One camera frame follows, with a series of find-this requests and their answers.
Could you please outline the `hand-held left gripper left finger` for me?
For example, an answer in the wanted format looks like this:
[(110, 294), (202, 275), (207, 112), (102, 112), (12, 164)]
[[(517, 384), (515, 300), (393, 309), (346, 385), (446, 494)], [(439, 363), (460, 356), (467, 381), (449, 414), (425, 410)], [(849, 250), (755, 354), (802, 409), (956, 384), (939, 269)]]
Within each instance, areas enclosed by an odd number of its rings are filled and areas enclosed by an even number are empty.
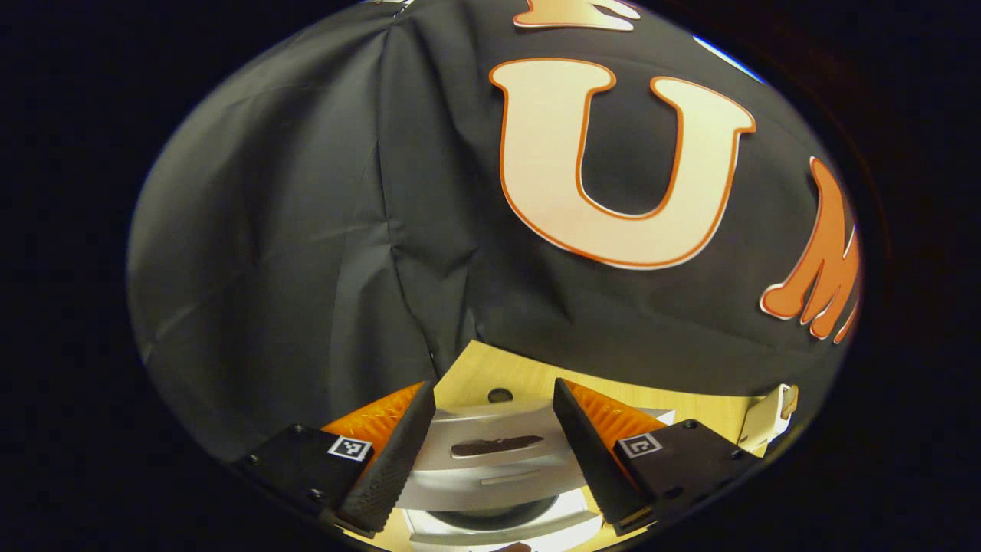
[(418, 382), (319, 429), (291, 424), (231, 468), (306, 520), (375, 537), (426, 440), (434, 390), (434, 382)]

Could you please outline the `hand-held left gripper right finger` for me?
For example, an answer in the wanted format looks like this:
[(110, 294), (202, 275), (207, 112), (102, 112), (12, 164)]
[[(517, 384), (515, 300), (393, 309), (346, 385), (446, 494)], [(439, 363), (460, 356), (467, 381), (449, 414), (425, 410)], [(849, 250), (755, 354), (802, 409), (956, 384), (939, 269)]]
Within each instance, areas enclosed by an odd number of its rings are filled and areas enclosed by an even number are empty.
[(551, 405), (603, 520), (620, 537), (690, 516), (760, 463), (700, 420), (659, 422), (564, 378), (555, 380)]

